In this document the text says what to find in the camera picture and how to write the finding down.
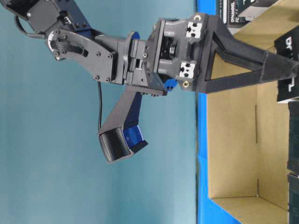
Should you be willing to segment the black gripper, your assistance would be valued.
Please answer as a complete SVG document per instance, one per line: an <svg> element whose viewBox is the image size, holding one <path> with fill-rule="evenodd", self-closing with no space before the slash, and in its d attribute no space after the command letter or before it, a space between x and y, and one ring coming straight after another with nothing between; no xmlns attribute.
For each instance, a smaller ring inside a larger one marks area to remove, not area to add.
<svg viewBox="0 0 299 224"><path fill-rule="evenodd" d="M205 78L199 77L205 38ZM147 86L166 91L175 79L183 90L214 93L288 78L283 66L298 62L235 39L219 16L196 13L187 19L161 18L146 41ZM249 72L212 79L214 55Z"/></svg>

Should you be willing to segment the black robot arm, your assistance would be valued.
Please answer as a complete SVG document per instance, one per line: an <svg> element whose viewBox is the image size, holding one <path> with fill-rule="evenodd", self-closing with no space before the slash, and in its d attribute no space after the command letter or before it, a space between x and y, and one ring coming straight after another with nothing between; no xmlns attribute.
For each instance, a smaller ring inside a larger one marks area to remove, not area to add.
<svg viewBox="0 0 299 224"><path fill-rule="evenodd" d="M213 93L296 77L299 64L235 39L219 16L195 13L160 19L145 41L92 29L73 0L3 0L1 5L45 40L57 60L74 60L97 82L125 84L131 91L164 96L166 81L182 89Z"/></svg>

